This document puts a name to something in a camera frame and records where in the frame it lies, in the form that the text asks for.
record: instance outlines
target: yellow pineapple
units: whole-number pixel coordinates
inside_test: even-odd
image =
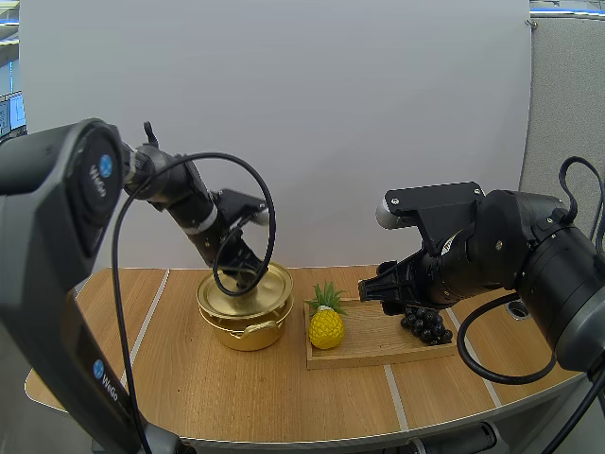
[[[315,299],[307,303],[315,309],[309,326],[309,339],[318,348],[333,348],[340,344],[344,337],[344,325],[338,314],[346,315],[340,308],[340,293],[334,289],[334,282],[315,285]]]

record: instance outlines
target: grape bunch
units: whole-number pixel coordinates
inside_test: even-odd
[[[445,329],[443,317],[439,311],[424,307],[407,307],[401,326],[411,329],[412,334],[428,345],[451,343],[454,333]]]

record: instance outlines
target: cable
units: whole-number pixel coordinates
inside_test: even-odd
[[[596,251],[598,253],[603,253],[603,235],[605,235],[605,188],[603,187],[603,182],[601,181],[601,177],[595,167],[588,161],[586,161],[584,158],[580,158],[579,156],[571,156],[567,158],[565,161],[563,161],[561,169],[559,170],[559,184],[563,188],[563,191],[565,191],[565,194],[567,194],[567,196],[569,197],[569,211],[565,216],[561,218],[561,223],[571,223],[578,215],[578,202],[567,187],[567,169],[569,169],[569,167],[574,163],[580,163],[587,166],[596,175],[596,178],[598,179],[598,187],[601,191],[599,211],[602,206],[603,216],[601,216],[601,222],[598,224],[598,229],[596,229],[595,243]]]
[[[223,293],[225,293],[226,295],[229,295],[229,296],[233,296],[233,297],[241,296],[243,293],[246,293],[248,290],[232,291],[232,290],[229,290],[228,288],[226,288],[225,286],[223,286],[223,283],[220,282],[220,277],[218,276],[218,262],[219,262],[218,258],[220,256],[222,256],[223,250],[225,249],[225,246],[231,241],[231,238],[233,238],[235,236],[235,234],[237,232],[239,232],[241,230],[241,228],[252,218],[253,218],[253,215],[250,215],[250,216],[240,219],[239,222],[237,222],[237,225],[229,232],[229,234],[227,235],[225,240],[222,243],[220,243],[220,246],[218,247],[218,251],[216,252],[215,261],[212,263],[212,275],[215,278],[216,286],[220,289],[220,291],[222,291]]]
[[[578,405],[574,414],[567,420],[565,425],[559,430],[555,438],[548,444],[548,446],[542,451],[542,454],[552,454],[555,452],[555,449],[559,447],[562,441],[569,435],[569,432],[573,430],[576,424],[582,419],[584,413],[589,409],[592,405],[593,401],[596,398],[596,395],[601,392],[603,386],[605,385],[605,374],[601,374],[599,378],[595,381],[590,391],[586,394],[586,396],[582,399],[581,403]]]
[[[519,299],[519,295],[516,293],[512,293],[510,295],[501,296],[500,298],[496,298],[495,300],[483,305],[482,307],[475,309],[471,314],[464,319],[464,322],[460,325],[460,329],[458,330],[458,338],[456,340],[456,345],[458,347],[458,352],[460,353],[460,357],[464,361],[464,363],[469,366],[469,368],[475,372],[477,375],[482,376],[483,378],[493,381],[495,383],[502,383],[503,385],[525,385],[528,383],[532,383],[534,381],[539,380],[546,376],[552,368],[555,367],[557,360],[555,359],[555,355],[553,354],[550,357],[550,361],[542,370],[529,375],[502,375],[496,372],[490,371],[486,369],[481,364],[476,362],[472,357],[469,351],[466,348],[466,344],[464,343],[464,338],[466,337],[466,331],[469,329],[469,326],[472,322],[478,319],[481,315],[485,314],[489,310],[494,309],[495,307],[505,305],[511,301],[516,301]]]
[[[265,181],[261,178],[261,176],[258,174],[258,172],[256,170],[254,170],[254,168],[251,165],[249,165],[247,162],[245,162],[244,160],[242,160],[236,156],[232,156],[231,154],[210,152],[210,153],[196,153],[196,154],[191,154],[189,156],[183,156],[179,160],[176,160],[173,163],[169,164],[168,166],[164,167],[162,170],[160,170],[155,175],[152,175],[149,178],[147,178],[144,183],[140,184],[134,191],[132,191],[132,193],[129,195],[129,197],[127,198],[124,205],[122,205],[122,208],[120,209],[120,212],[118,213],[117,219],[115,221],[115,227],[113,229],[113,236],[112,236],[113,297],[115,299],[115,311],[117,314],[117,324],[118,324],[118,329],[120,332],[120,343],[122,345],[122,357],[124,359],[124,369],[126,372],[126,381],[129,386],[129,401],[130,401],[130,406],[132,407],[132,417],[134,419],[134,425],[136,426],[136,430],[139,434],[139,438],[141,439],[141,445],[143,446],[143,449],[146,452],[146,454],[152,454],[152,453],[151,453],[151,448],[149,447],[149,443],[147,441],[147,436],[145,435],[145,429],[143,428],[143,422],[141,421],[141,414],[139,412],[139,407],[138,407],[138,404],[136,401],[136,392],[134,390],[134,377],[132,376],[132,366],[130,365],[129,343],[128,343],[128,338],[127,338],[127,334],[126,334],[126,324],[124,322],[124,310],[122,307],[122,294],[120,291],[120,277],[119,277],[119,273],[118,273],[118,262],[117,262],[117,253],[118,253],[117,244],[118,244],[118,240],[120,237],[120,229],[122,227],[122,222],[124,221],[124,217],[126,216],[126,213],[129,210],[130,206],[132,205],[132,202],[134,201],[136,196],[144,188],[146,188],[147,185],[150,184],[154,179],[163,175],[165,172],[167,172],[171,168],[179,166],[184,163],[187,163],[189,161],[196,161],[198,159],[222,159],[225,161],[230,161],[232,163],[236,163],[236,164],[244,167],[246,170],[248,170],[248,172],[251,174],[251,176],[254,178],[254,180],[256,180],[258,185],[261,187],[261,190],[263,191],[263,195],[265,196],[265,201],[267,204],[268,214],[269,214],[267,251],[265,252],[265,258],[263,259],[263,263],[261,264],[260,270],[257,273],[256,277],[252,280],[252,282],[246,288],[244,288],[244,290],[242,290],[241,292],[238,292],[238,294],[244,294],[244,293],[250,291],[260,282],[260,280],[263,278],[263,276],[265,275],[265,272],[268,269],[268,264],[271,260],[271,256],[273,254],[273,247],[275,245],[275,231],[276,231],[275,206],[273,205],[273,198],[271,197],[271,194],[268,191],[267,185],[265,184]],[[230,232],[230,234],[228,235],[228,238],[233,234],[233,231]]]

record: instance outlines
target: gold pot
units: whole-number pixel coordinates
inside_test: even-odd
[[[226,288],[235,289],[231,277],[222,272],[219,277]],[[228,347],[260,350],[282,336],[285,318],[294,306],[292,287],[292,276],[276,263],[269,265],[255,289],[236,298],[222,293],[211,274],[198,287],[199,314]]]
[[[282,315],[276,320],[264,320],[258,323],[251,323],[245,327],[236,329],[229,327],[230,323],[221,324],[209,317],[199,308],[199,314],[209,325],[213,327],[216,338],[234,350],[251,352],[261,350],[275,343],[284,334],[285,318],[289,315],[294,306],[294,298],[290,296],[286,300],[285,309]]]

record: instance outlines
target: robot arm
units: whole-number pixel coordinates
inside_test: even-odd
[[[135,411],[134,389],[128,394],[120,384],[73,291],[93,269],[124,186],[136,190],[175,159],[157,143],[127,149],[127,165],[124,154],[117,128],[95,118],[2,144],[0,322],[49,390],[107,452],[133,454],[148,441],[153,454],[190,453],[177,435]],[[239,218],[261,222],[265,201],[227,189],[212,194],[188,164],[141,191],[142,199],[179,223],[206,263],[219,260],[240,286],[262,272],[231,225]],[[220,242],[229,238],[217,257]]]
[[[387,229],[417,225],[423,247],[361,281],[362,301],[380,300],[393,315],[516,290],[562,368],[587,372],[600,362],[605,261],[558,199],[446,184],[389,191],[376,217]]]
[[[147,178],[156,175],[181,156],[171,156],[159,149],[151,125],[145,124],[147,143],[131,149],[123,145],[124,187],[131,194]],[[261,268],[261,260],[248,247],[241,233],[232,236],[217,257],[231,226],[241,218],[259,225],[268,224],[265,201],[232,189],[208,191],[198,170],[190,161],[176,166],[147,185],[136,197],[149,202],[158,211],[167,211],[198,250],[206,265],[218,267],[246,288]]]

